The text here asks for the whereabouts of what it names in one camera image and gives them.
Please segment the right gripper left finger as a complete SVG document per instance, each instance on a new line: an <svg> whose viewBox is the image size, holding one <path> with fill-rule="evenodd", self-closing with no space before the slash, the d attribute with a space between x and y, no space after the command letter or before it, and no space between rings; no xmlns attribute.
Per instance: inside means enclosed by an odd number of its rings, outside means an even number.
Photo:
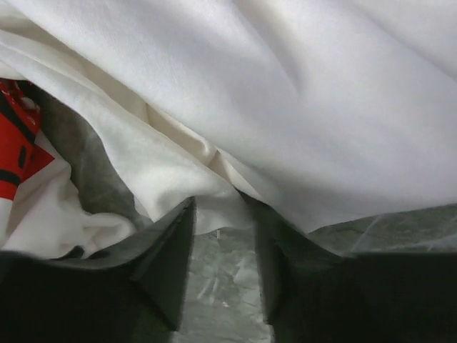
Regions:
<svg viewBox="0 0 457 343"><path fill-rule="evenodd" d="M86 259L1 253L3 342L169 342L179 330L193 245L186 199Z"/></svg>

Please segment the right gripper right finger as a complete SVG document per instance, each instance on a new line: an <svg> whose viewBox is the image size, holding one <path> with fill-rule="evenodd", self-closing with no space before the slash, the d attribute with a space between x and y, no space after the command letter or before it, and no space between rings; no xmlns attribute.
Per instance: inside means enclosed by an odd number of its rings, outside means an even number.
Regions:
<svg viewBox="0 0 457 343"><path fill-rule="evenodd" d="M339 256L270 206L243 196L275 342L454 342L456 254Z"/></svg>

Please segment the white Coca-Cola t-shirt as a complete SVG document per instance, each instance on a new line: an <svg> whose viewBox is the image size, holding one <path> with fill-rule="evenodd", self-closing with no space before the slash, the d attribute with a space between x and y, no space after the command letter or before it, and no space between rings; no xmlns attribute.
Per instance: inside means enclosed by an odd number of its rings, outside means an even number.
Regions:
<svg viewBox="0 0 457 343"><path fill-rule="evenodd" d="M196 230L245 228L241 192L302 232L456 202L454 1L3 1L1 248L51 259L120 242L87 214L29 81L75 111L152 220L195 197Z"/></svg>

